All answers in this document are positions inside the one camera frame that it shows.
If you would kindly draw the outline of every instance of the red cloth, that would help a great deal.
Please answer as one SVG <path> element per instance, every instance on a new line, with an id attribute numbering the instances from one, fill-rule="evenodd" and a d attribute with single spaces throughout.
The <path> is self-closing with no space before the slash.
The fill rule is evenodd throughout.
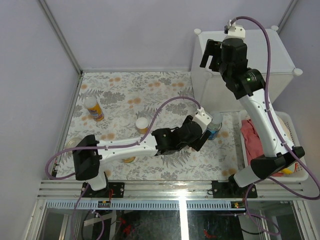
<path id="1" fill-rule="evenodd" d="M 257 130 L 252 123 L 252 120 L 242 120 L 241 132 L 244 138 L 245 152 L 248 164 L 252 159 L 255 159 L 264 154 L 260 138 Z M 284 174 L 277 172 L 273 174 L 274 177 L 282 177 Z"/>

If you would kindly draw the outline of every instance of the plastic basket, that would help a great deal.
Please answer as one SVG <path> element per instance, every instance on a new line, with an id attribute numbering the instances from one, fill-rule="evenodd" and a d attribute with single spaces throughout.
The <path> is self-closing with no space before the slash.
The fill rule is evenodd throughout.
<path id="1" fill-rule="evenodd" d="M 298 136 L 294 127 L 294 124 L 291 120 L 291 117 L 285 113 L 285 112 L 281 112 L 281 111 L 276 111 L 275 112 L 284 122 L 284 124 L 286 125 L 286 127 L 288 128 L 290 135 L 291 135 L 291 139 L 293 141 L 293 144 L 295 146 L 300 146 L 299 140 L 298 140 Z M 242 110 L 239 112 L 239 126 L 240 129 L 242 127 L 242 120 L 245 119 L 250 119 L 248 113 L 246 110 Z M 248 160 L 247 160 L 247 153 L 246 153 L 246 145 L 245 145 L 245 139 L 244 136 L 242 135 L 242 132 L 240 133 L 240 137 L 241 137 L 241 144 L 242 144 L 242 152 L 243 152 L 243 159 L 244 159 L 244 165 L 247 167 L 248 166 Z M 300 159 L 304 164 L 306 164 L 305 158 L 302 157 Z M 279 182 L 303 182 L 308 178 L 308 173 L 307 171 L 298 163 L 297 164 L 297 168 L 295 170 L 294 173 L 292 174 L 285 174 L 283 176 L 273 176 L 274 179 L 278 180 Z"/>

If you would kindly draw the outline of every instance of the white cube storage box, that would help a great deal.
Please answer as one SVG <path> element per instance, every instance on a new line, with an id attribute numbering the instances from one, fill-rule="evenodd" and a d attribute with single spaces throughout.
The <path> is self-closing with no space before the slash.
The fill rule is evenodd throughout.
<path id="1" fill-rule="evenodd" d="M 211 71 L 208 66 L 201 68 L 200 63 L 209 39 L 222 42 L 226 34 L 223 31 L 204 31 L 195 29 L 197 35 L 194 45 L 191 67 L 191 80 L 194 98 L 200 102 L 207 112 L 233 112 L 244 108 L 236 100 L 234 94 L 227 89 L 220 73 Z M 273 29 L 266 30 L 271 45 L 271 68 L 269 82 L 269 97 L 273 103 L 294 76 L 302 74 L 302 70 L 295 67 L 278 33 Z M 246 30 L 248 68 L 257 69 L 264 79 L 267 74 L 267 43 L 264 34 L 259 30 Z"/>

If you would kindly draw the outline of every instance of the gray wall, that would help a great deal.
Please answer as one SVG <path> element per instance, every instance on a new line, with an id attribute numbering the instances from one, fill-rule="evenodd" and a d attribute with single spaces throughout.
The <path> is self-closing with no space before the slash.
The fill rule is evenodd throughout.
<path id="1" fill-rule="evenodd" d="M 0 33 L 0 238 L 18 240 L 77 75 L 37 1 L 1 1 Z"/>
<path id="2" fill-rule="evenodd" d="M 290 0 L 47 0 L 83 69 L 189 69 L 194 29 L 240 15 L 277 25 Z M 256 28 L 245 22 L 247 29 Z"/>
<path id="3" fill-rule="evenodd" d="M 275 101 L 278 111 L 288 113 L 297 131 L 300 144 L 306 152 L 307 166 L 320 179 L 320 1 L 301 0 L 280 38 L 289 52 L 295 66 L 303 70 Z M 309 178 L 304 184 L 305 194 L 319 194 Z M 309 201 L 311 214 L 320 233 L 320 200 Z"/>

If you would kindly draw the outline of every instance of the floral tablecloth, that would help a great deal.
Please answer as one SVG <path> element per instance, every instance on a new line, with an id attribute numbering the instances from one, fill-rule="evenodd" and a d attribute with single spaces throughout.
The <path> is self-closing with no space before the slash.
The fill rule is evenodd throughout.
<path id="1" fill-rule="evenodd" d="M 104 112 L 100 122 L 95 122 L 84 107 L 89 96 L 97 98 Z M 90 134 L 97 140 L 141 137 L 135 128 L 136 119 L 151 121 L 156 109 L 176 96 L 194 96 L 190 72 L 85 73 L 66 143 Z M 196 106 L 189 100 L 172 101 L 152 129 L 180 127 L 186 116 L 195 112 Z M 137 157 L 131 163 L 115 160 L 105 173 L 110 180 L 226 180 L 243 168 L 244 161 L 238 113 L 223 113 L 223 117 L 218 137 L 206 141 L 199 152 L 188 148 L 172 155 Z M 57 165 L 56 176 L 73 172 L 73 159 L 67 154 Z"/>

